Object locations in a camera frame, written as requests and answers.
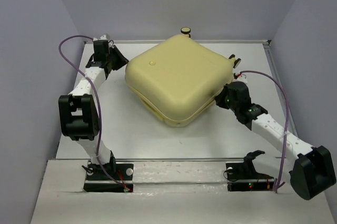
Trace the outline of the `yellow hard-shell suitcase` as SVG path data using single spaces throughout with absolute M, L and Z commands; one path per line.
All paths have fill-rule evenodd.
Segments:
M 184 127 L 208 109 L 234 80 L 241 59 L 225 57 L 191 39 L 191 29 L 131 59 L 125 82 L 161 121 Z

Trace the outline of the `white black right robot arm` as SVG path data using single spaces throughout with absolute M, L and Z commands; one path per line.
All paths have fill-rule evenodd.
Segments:
M 269 159 L 263 151 L 247 154 L 247 162 L 242 165 L 247 177 L 268 174 L 290 184 L 304 200 L 310 200 L 336 184 L 330 151 L 324 146 L 314 147 L 304 142 L 277 123 L 265 108 L 252 103 L 245 83 L 226 84 L 215 102 L 217 106 L 231 110 L 242 125 L 281 153 L 279 160 Z

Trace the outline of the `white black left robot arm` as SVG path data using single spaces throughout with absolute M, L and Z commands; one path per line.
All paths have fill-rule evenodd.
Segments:
M 61 131 L 85 150 L 92 165 L 104 179 L 111 179 L 116 175 L 116 161 L 102 140 L 102 110 L 98 89 L 112 71 L 121 69 L 129 61 L 108 35 L 93 38 L 92 42 L 93 54 L 85 69 L 75 68 L 82 78 L 68 95 L 58 99 Z

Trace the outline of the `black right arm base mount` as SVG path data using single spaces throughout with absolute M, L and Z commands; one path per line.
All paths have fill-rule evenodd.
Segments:
M 274 178 L 263 173 L 258 173 L 253 161 L 265 154 L 264 151 L 256 150 L 249 152 L 242 162 L 229 162 L 223 172 L 227 180 L 229 192 L 247 191 L 271 191 L 274 186 Z

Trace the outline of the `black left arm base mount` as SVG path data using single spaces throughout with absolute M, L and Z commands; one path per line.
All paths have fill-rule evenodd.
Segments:
M 87 165 L 82 165 L 85 171 L 83 185 L 85 192 L 133 192 L 133 163 L 117 163 L 115 172 L 107 164 L 104 167 L 108 176 L 99 165 L 92 164 L 90 161 Z

